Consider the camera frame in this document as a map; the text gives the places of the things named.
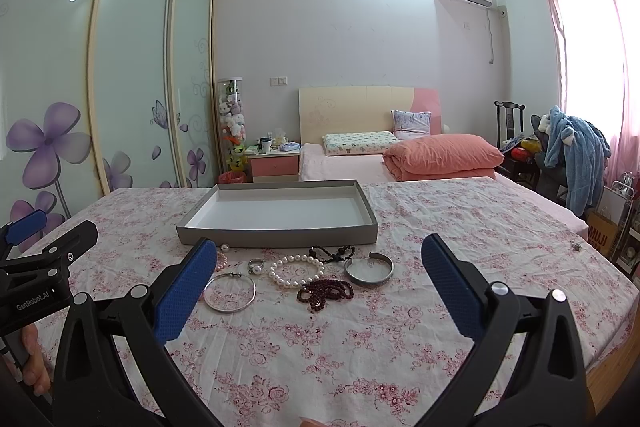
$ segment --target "flower stem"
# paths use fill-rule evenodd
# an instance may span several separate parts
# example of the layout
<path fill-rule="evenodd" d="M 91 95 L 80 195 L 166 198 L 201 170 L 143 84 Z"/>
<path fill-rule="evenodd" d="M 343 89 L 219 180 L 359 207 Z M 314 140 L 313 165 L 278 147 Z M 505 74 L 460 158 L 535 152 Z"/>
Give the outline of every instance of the flower stem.
<path fill-rule="evenodd" d="M 62 208 L 65 211 L 66 219 L 69 219 L 71 217 L 71 212 L 69 212 L 69 207 L 66 206 L 65 197 L 62 194 L 62 188 L 60 187 L 59 180 L 56 180 L 56 192 L 58 193 L 58 199 L 60 200 L 60 204 L 62 205 Z"/>

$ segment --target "ring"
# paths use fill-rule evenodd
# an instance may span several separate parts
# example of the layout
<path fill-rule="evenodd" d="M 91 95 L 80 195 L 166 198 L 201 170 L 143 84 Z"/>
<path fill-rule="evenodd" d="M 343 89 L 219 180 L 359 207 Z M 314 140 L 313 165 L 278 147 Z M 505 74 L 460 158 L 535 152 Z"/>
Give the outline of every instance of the ring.
<path fill-rule="evenodd" d="M 249 273 L 253 273 L 254 275 L 260 275 L 262 273 L 262 269 L 264 268 L 264 261 L 262 259 L 252 259 L 249 261 Z"/>
<path fill-rule="evenodd" d="M 344 262 L 344 274 L 348 277 L 348 279 L 351 280 L 351 282 L 357 284 L 358 286 L 373 287 L 373 286 L 380 286 L 385 282 L 387 282 L 389 279 L 391 279 L 391 276 L 394 273 L 394 262 L 390 257 L 387 257 L 383 253 L 369 252 L 369 258 L 380 259 L 380 261 L 384 261 L 385 263 L 387 263 L 390 268 L 389 273 L 386 274 L 382 279 L 377 281 L 366 281 L 364 279 L 360 279 L 359 277 L 356 277 L 354 274 L 352 274 L 349 271 L 349 267 L 351 266 L 351 262 L 353 261 L 353 257 L 351 257 L 350 259 L 347 259 L 347 261 Z"/>
<path fill-rule="evenodd" d="M 206 286 L 204 286 L 204 290 L 202 291 L 202 294 L 204 295 L 205 292 L 207 291 L 207 288 L 209 287 L 209 285 L 216 279 L 219 279 L 220 277 L 246 277 L 247 279 L 249 279 L 249 281 L 251 281 L 251 284 L 254 286 L 254 294 L 251 295 L 251 298 L 249 299 L 249 302 L 247 302 L 247 304 L 243 304 L 242 306 L 240 306 L 239 308 L 234 308 L 232 310 L 222 310 L 220 308 L 216 308 L 215 306 L 212 306 L 212 304 L 210 302 L 207 301 L 207 299 L 205 298 L 204 301 L 207 303 L 207 306 L 209 306 L 209 308 L 211 308 L 212 310 L 217 311 L 218 313 L 236 313 L 239 312 L 241 310 L 244 310 L 249 304 L 251 304 L 254 300 L 255 300 L 255 282 L 253 279 L 251 279 L 251 277 L 248 276 L 243 276 L 241 273 L 236 273 L 236 272 L 228 272 L 228 273 L 219 273 L 218 275 L 216 275 L 215 277 L 213 277 L 213 279 L 211 279 Z"/>

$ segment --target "glass wardrobe door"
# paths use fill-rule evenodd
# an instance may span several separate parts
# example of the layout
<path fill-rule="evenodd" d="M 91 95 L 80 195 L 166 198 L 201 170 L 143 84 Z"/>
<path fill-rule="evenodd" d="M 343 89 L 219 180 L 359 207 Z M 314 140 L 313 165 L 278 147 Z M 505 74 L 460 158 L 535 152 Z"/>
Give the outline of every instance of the glass wardrobe door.
<path fill-rule="evenodd" d="M 99 0 L 94 103 L 109 190 L 175 184 L 165 97 L 167 0 Z"/>
<path fill-rule="evenodd" d="M 212 187 L 219 174 L 212 147 L 210 5 L 211 0 L 175 0 L 172 25 L 178 146 L 193 187 Z"/>
<path fill-rule="evenodd" d="M 49 232 L 102 195 L 86 98 L 92 3 L 0 0 L 0 223 L 36 208 Z"/>

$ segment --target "red trash bin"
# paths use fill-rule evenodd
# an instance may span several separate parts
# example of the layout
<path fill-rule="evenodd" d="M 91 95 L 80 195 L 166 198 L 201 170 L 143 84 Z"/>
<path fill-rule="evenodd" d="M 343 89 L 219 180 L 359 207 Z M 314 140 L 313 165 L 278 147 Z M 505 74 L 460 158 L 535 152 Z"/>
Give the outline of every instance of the red trash bin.
<path fill-rule="evenodd" d="M 246 174 L 244 172 L 223 172 L 218 176 L 218 183 L 246 183 Z"/>

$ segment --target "floral tablecloth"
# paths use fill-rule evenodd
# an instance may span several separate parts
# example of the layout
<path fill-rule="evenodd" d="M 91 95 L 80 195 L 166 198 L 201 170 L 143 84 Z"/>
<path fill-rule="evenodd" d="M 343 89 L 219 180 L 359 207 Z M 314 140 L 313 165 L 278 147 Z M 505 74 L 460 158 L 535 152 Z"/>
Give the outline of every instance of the floral tablecloth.
<path fill-rule="evenodd" d="M 72 265 L 72 290 L 87 291 L 94 299 L 122 296 L 182 259 L 190 247 L 178 241 L 175 224 L 206 191 L 117 190 L 27 254 L 90 219 L 100 236 Z M 396 273 L 389 283 L 355 287 L 353 300 L 329 301 L 313 314 L 296 300 L 295 291 L 280 290 L 263 275 L 255 278 L 257 299 L 247 309 L 221 315 L 200 301 L 180 337 L 166 344 L 226 426 L 297 426 L 300 416 L 332 427 L 413 425 L 472 345 L 456 330 L 420 262 L 421 241 L 431 232 L 438 232 L 460 259 L 473 261 L 487 280 L 505 281 L 517 293 L 545 296 L 562 288 L 587 366 L 630 333 L 638 290 L 583 239 L 492 180 L 374 184 L 364 191 L 378 218 L 378 243 L 357 247 L 356 256 L 375 250 L 392 257 Z M 582 249 L 573 250 L 572 242 Z M 271 261 L 285 253 L 306 252 L 231 249 L 227 270 L 246 273 L 250 258 Z M 341 277 L 340 267 L 328 265 L 328 274 Z M 61 311 L 38 324 L 50 363 L 55 363 L 65 315 Z M 521 340 L 512 343 L 484 408 L 504 390 Z M 118 345 L 140 400 L 155 409 L 129 348 Z"/>

